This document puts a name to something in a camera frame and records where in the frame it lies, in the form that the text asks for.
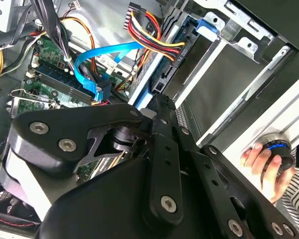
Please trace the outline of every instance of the cable tie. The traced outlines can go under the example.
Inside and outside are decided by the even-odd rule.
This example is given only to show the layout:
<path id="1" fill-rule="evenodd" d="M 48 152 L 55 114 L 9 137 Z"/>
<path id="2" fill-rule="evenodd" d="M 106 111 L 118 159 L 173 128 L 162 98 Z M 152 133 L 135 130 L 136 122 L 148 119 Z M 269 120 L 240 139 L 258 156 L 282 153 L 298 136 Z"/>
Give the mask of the cable tie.
<path id="1" fill-rule="evenodd" d="M 65 61 L 65 62 L 70 62 L 70 61 L 72 61 L 72 57 L 70 57 L 70 58 L 66 58 L 65 56 L 63 57 L 63 60 Z"/>

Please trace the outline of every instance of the finger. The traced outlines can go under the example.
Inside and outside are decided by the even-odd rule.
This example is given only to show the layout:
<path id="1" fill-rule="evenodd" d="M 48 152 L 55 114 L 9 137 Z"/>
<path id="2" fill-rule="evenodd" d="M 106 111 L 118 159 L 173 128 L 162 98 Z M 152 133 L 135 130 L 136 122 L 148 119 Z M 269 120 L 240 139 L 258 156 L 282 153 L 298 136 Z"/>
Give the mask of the finger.
<path id="1" fill-rule="evenodd" d="M 275 196 L 276 177 L 281 165 L 281 157 L 276 155 L 268 165 L 263 177 L 263 191 L 268 198 Z"/>
<path id="2" fill-rule="evenodd" d="M 254 175 L 261 175 L 264 166 L 266 165 L 266 162 L 268 161 L 270 155 L 271 155 L 270 149 L 265 149 L 259 154 L 252 167 L 252 173 Z"/>
<path id="3" fill-rule="evenodd" d="M 240 166 L 245 166 L 245 162 L 251 153 L 251 149 L 248 149 L 246 152 L 243 153 L 240 157 Z"/>
<path id="4" fill-rule="evenodd" d="M 254 162 L 256 160 L 256 158 L 258 157 L 258 155 L 260 154 L 261 150 L 263 148 L 263 145 L 261 143 L 256 143 L 253 147 L 253 149 L 251 150 L 249 157 L 247 158 L 246 162 L 245 162 L 245 166 L 246 167 L 252 167 L 254 165 Z"/>
<path id="5" fill-rule="evenodd" d="M 288 170 L 286 170 L 285 172 L 283 172 L 277 179 L 277 183 L 276 183 L 276 195 L 275 195 L 275 201 L 277 201 L 279 198 L 281 198 L 283 196 L 283 194 L 285 193 L 285 190 L 287 189 L 287 187 L 289 186 L 289 183 L 292 179 L 292 177 L 294 176 L 296 170 L 295 168 L 290 168 Z"/>

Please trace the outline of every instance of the hand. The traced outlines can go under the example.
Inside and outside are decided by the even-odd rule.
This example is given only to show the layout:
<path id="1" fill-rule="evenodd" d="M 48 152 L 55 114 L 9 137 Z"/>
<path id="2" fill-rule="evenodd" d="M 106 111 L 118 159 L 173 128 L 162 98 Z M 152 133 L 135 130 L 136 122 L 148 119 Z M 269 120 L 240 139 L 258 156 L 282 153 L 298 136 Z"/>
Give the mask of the hand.
<path id="1" fill-rule="evenodd" d="M 256 143 L 241 156 L 240 171 L 271 203 L 275 203 L 287 189 L 295 169 L 290 168 L 277 176 L 282 159 L 276 155 L 263 173 L 271 151 L 265 149 L 261 152 L 262 148 L 260 143 Z"/>

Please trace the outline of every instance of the screw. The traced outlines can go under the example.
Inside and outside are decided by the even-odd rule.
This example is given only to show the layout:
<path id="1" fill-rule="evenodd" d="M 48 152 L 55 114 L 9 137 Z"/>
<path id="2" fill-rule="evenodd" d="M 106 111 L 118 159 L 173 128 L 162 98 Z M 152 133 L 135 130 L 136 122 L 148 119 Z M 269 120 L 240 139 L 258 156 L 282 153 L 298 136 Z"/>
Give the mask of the screw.
<path id="1" fill-rule="evenodd" d="M 130 111 L 130 113 L 134 116 L 139 116 L 139 114 L 136 111 Z"/>
<path id="2" fill-rule="evenodd" d="M 283 224 L 284 228 L 286 229 L 286 231 L 291 235 L 291 236 L 295 236 L 295 233 L 293 230 L 291 230 L 291 228 L 287 225 L 287 224 Z"/>
<path id="3" fill-rule="evenodd" d="M 33 122 L 32 124 L 30 124 L 30 130 L 33 133 L 45 134 L 49 131 L 49 126 L 42 122 Z"/>
<path id="4" fill-rule="evenodd" d="M 271 226 L 273 227 L 273 229 L 275 230 L 275 232 L 276 232 L 278 235 L 282 236 L 282 235 L 284 234 L 283 230 L 278 226 L 277 223 L 272 222 L 272 223 L 271 223 Z"/>
<path id="5" fill-rule="evenodd" d="M 76 143 L 73 140 L 70 140 L 69 138 L 64 138 L 59 141 L 59 147 L 64 152 L 73 152 L 76 150 Z"/>
<path id="6" fill-rule="evenodd" d="M 229 229 L 238 237 L 242 237 L 243 236 L 243 230 L 241 229 L 240 225 L 238 224 L 238 222 L 236 222 L 235 220 L 230 219 L 228 221 L 228 226 Z"/>
<path id="7" fill-rule="evenodd" d="M 162 198 L 160 199 L 160 204 L 169 213 L 176 212 L 176 202 L 170 196 L 162 196 Z"/>
<path id="8" fill-rule="evenodd" d="M 183 133 L 184 133 L 184 134 L 187 134 L 187 135 L 189 135 L 189 131 L 188 131 L 187 129 L 185 129 L 185 128 L 182 128 L 182 129 L 181 129 L 181 131 L 183 131 Z"/>
<path id="9" fill-rule="evenodd" d="M 164 120 L 164 119 L 160 119 L 160 121 L 161 121 L 162 123 L 164 123 L 164 124 L 167 124 L 167 121 Z"/>
<path id="10" fill-rule="evenodd" d="M 212 154 L 217 154 L 216 150 L 212 147 L 209 147 L 209 151 L 211 151 Z"/>

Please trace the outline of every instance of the knob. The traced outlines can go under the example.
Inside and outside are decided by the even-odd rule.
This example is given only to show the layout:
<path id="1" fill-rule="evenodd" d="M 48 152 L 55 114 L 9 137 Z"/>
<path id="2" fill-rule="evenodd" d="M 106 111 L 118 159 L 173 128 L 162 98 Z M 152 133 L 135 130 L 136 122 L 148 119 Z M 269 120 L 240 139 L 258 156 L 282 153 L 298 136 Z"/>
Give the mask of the knob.
<path id="1" fill-rule="evenodd" d="M 285 135 L 281 133 L 270 133 L 259 138 L 256 143 L 261 143 L 264 146 L 263 150 L 268 148 L 272 152 L 264 170 L 267 169 L 268 164 L 276 155 L 280 155 L 282 159 L 279 172 L 286 171 L 295 164 L 295 159 L 291 156 L 291 143 Z"/>

